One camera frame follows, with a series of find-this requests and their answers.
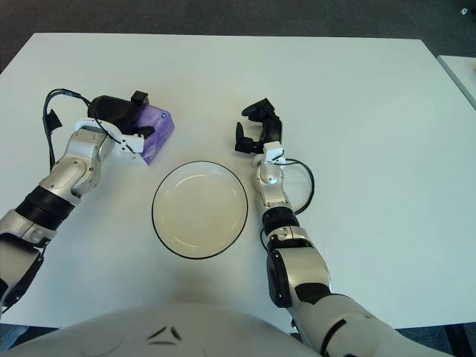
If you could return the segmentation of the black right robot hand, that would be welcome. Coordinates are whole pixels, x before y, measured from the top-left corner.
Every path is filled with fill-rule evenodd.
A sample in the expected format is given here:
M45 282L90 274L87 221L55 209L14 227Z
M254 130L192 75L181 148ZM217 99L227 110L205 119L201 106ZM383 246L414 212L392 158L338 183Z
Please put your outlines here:
M243 127L237 123L235 132L235 147L237 152L262 154L264 144L279 141L282 142L282 122L275 114L271 102L264 98L242 110L242 116L251 122L260 123L262 131L258 141L245 137Z

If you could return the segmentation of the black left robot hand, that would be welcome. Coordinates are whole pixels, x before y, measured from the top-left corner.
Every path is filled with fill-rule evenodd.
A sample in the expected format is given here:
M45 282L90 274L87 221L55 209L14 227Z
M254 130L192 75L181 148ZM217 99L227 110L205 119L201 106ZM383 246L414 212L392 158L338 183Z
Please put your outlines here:
M89 118L115 125L122 134L138 134L148 138L155 129L151 125L139 123L141 113L148 104L148 94L142 91L135 91L131 100L102 95L93 99L87 114Z

